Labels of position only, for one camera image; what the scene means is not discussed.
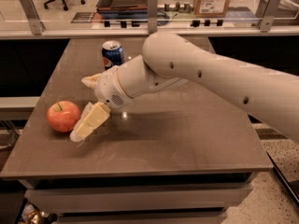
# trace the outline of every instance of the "red apple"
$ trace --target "red apple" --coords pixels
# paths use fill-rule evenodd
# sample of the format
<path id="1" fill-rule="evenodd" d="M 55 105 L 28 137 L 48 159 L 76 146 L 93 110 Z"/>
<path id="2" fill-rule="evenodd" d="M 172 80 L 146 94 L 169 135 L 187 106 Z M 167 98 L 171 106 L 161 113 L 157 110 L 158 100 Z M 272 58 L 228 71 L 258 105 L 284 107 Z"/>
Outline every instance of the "red apple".
<path id="1" fill-rule="evenodd" d="M 60 101 L 48 109 L 47 121 L 55 131 L 67 133 L 74 129 L 80 115 L 80 110 L 74 103 Z"/>

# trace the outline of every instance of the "soda can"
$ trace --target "soda can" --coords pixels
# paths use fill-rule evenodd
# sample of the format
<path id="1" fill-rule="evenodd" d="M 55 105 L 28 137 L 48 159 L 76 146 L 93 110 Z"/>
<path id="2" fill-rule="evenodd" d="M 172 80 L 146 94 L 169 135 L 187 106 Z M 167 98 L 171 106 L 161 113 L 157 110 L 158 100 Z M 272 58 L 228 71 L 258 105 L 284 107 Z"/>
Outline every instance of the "soda can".
<path id="1" fill-rule="evenodd" d="M 115 40 L 105 42 L 102 47 L 102 56 L 106 70 L 113 65 L 124 63 L 121 42 Z"/>

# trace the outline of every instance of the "background desk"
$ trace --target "background desk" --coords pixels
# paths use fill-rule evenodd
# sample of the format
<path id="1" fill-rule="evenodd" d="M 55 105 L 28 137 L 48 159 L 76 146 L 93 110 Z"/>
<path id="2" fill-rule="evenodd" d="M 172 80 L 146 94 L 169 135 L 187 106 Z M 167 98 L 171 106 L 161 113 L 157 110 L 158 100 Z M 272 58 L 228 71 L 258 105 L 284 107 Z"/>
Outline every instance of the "background desk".
<path id="1" fill-rule="evenodd" d="M 119 40 L 127 58 L 140 53 L 144 39 Z M 190 40 L 210 49 L 206 38 Z M 98 218 L 86 213 L 101 215 L 98 223 L 222 222 L 226 208 L 252 190 L 252 174 L 272 164 L 247 115 L 206 89 L 188 82 L 140 96 L 113 110 L 80 146 L 47 124 L 56 101 L 81 109 L 96 101 L 80 80 L 103 71 L 104 41 L 69 42 L 1 177 L 33 188 L 26 197 L 40 209 L 85 214 L 60 217 L 61 223 Z"/>

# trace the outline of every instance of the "white robotic arm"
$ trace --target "white robotic arm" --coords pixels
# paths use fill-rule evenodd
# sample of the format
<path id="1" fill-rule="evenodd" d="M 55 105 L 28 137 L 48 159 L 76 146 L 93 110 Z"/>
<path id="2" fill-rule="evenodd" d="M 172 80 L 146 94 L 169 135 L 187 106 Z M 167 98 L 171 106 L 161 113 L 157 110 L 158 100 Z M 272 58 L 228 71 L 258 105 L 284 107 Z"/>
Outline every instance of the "white robotic arm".
<path id="1" fill-rule="evenodd" d="M 150 35 L 142 56 L 82 81 L 100 102 L 118 108 L 143 93 L 174 88 L 186 80 L 299 143 L 299 77 L 209 53 L 178 35 Z M 76 128 L 71 133 L 73 141 L 84 137 Z"/>

